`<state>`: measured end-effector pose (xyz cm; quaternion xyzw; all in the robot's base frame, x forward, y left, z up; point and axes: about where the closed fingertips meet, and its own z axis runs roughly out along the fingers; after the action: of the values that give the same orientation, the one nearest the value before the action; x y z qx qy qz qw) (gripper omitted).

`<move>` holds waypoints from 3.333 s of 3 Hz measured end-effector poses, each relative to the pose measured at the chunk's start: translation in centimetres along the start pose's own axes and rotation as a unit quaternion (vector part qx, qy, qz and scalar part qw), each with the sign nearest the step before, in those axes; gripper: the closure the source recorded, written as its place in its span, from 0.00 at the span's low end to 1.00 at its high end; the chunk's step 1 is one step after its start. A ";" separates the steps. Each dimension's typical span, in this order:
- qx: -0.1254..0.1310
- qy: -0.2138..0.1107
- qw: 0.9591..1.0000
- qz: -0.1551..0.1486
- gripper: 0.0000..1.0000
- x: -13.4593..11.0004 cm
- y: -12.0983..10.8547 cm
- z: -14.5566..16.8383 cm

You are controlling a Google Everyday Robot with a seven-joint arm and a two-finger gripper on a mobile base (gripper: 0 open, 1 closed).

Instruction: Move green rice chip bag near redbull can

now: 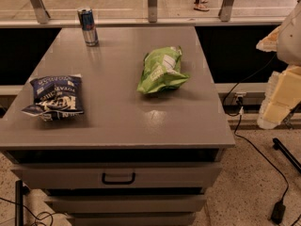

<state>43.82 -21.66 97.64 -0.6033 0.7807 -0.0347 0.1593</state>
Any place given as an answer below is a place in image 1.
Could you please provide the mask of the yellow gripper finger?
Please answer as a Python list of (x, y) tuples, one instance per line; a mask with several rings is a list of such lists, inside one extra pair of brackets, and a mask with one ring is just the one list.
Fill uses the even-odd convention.
[(275, 52), (277, 50), (277, 38), (279, 34), (280, 27), (276, 27), (272, 32), (270, 32), (266, 37), (260, 40), (256, 48), (263, 52)]
[(301, 67), (289, 65), (282, 73), (272, 72), (257, 124), (262, 129), (274, 129), (300, 102)]

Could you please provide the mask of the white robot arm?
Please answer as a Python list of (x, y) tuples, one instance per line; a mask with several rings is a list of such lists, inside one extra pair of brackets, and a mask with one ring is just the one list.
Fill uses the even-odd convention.
[(272, 72), (269, 77), (257, 119), (260, 128), (274, 129), (301, 102), (301, 2), (256, 48), (276, 52), (288, 64), (283, 72)]

